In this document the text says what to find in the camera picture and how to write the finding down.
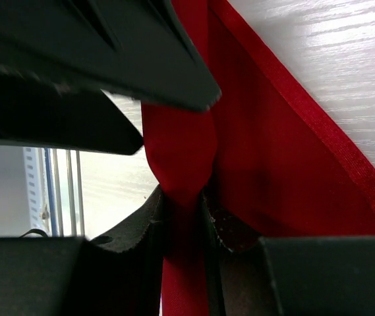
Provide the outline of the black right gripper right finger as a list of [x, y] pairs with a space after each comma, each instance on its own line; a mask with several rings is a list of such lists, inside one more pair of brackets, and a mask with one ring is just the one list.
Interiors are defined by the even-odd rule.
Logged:
[[206, 289], [210, 315], [281, 315], [260, 234], [209, 191], [201, 195]]

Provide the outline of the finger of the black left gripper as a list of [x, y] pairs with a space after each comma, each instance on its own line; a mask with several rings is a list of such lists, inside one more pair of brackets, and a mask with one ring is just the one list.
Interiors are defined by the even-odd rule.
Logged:
[[221, 95], [170, 1], [0, 1], [0, 71], [198, 112]]
[[0, 145], [133, 155], [143, 139], [102, 92], [63, 93], [0, 73]]

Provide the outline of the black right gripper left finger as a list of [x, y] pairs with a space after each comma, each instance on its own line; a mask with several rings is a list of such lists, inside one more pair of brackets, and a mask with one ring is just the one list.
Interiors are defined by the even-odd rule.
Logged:
[[157, 186], [126, 219], [83, 241], [60, 315], [158, 315], [164, 217]]

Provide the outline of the red cloth napkin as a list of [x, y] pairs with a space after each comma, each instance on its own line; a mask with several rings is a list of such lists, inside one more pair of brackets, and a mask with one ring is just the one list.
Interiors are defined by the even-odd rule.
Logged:
[[375, 235], [375, 168], [227, 1], [174, 1], [222, 90], [211, 111], [142, 105], [167, 196], [164, 315], [207, 315], [196, 204], [217, 200], [265, 236]]

